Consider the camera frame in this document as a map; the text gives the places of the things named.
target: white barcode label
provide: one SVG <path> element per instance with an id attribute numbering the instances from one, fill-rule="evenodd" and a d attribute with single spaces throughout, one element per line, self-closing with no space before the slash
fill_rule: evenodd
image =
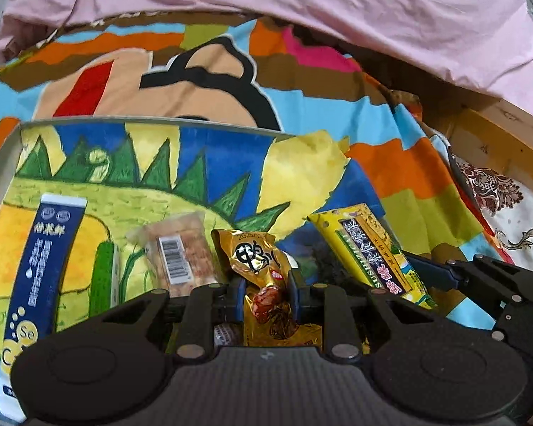
<path id="1" fill-rule="evenodd" d="M 192 268 L 186 259 L 182 239 L 179 236 L 160 237 L 158 241 L 170 285 L 192 280 Z"/>

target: painted green spike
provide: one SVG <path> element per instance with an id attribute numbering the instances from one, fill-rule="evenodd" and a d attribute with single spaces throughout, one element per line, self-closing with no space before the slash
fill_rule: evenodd
<path id="1" fill-rule="evenodd" d="M 200 153 L 192 166 L 178 180 L 173 192 L 186 200 L 205 205 L 208 198 L 206 186 L 205 158 Z"/>
<path id="2" fill-rule="evenodd" d="M 93 166 L 88 162 L 89 146 L 83 136 L 79 138 L 75 149 L 55 173 L 54 179 L 72 182 L 86 182 Z"/>
<path id="3" fill-rule="evenodd" d="M 211 207 L 225 219 L 233 218 L 243 200 L 243 195 L 245 195 L 245 189 L 247 188 L 250 177 L 250 173 L 245 174 L 245 176 L 229 188 Z"/>
<path id="4" fill-rule="evenodd" d="M 112 154 L 111 160 L 111 170 L 107 179 L 105 179 L 106 183 L 126 186 L 138 184 L 140 170 L 138 169 L 132 139 L 128 133 L 124 142 Z"/>
<path id="5" fill-rule="evenodd" d="M 50 179 L 52 177 L 48 149 L 45 147 L 41 136 L 37 137 L 35 146 L 17 174 L 32 179 Z"/>
<path id="6" fill-rule="evenodd" d="M 148 170 L 140 182 L 141 186 L 169 192 L 172 190 L 170 181 L 170 140 L 169 138 L 158 149 L 158 153 L 150 163 Z"/>
<path id="7" fill-rule="evenodd" d="M 253 216 L 246 217 L 235 223 L 235 226 L 240 230 L 253 232 L 268 232 L 272 227 L 277 217 L 290 206 L 290 202 L 281 203 L 271 208 L 264 209 L 260 213 Z"/>

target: metal pin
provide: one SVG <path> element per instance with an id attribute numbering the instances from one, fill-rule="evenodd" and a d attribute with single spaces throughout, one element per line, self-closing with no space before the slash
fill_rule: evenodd
<path id="1" fill-rule="evenodd" d="M 336 344 L 332 348 L 332 355 L 340 359 L 353 359 L 359 355 L 359 349 L 352 344 Z"/>
<path id="2" fill-rule="evenodd" d="M 184 344 L 176 349 L 176 354 L 184 359 L 197 359 L 205 354 L 205 349 L 199 344 Z"/>
<path id="3" fill-rule="evenodd" d="M 505 339 L 505 335 L 501 331 L 495 331 L 492 333 L 492 338 L 496 341 L 503 341 Z"/>

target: cartoon character print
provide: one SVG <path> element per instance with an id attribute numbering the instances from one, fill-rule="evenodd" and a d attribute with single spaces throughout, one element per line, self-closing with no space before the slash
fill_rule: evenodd
<path id="1" fill-rule="evenodd" d="M 100 56 L 46 86 L 35 119 L 61 116 L 156 116 L 281 130 L 255 82 L 254 61 L 222 35 L 152 66 L 149 51 Z"/>

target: pink bed sheet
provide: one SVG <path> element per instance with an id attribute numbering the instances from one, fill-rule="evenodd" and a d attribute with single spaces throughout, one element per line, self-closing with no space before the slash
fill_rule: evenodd
<path id="1" fill-rule="evenodd" d="M 183 10 L 278 16 L 533 115 L 533 20 L 526 0 L 8 0 L 0 19 L 0 63 L 63 25 Z"/>

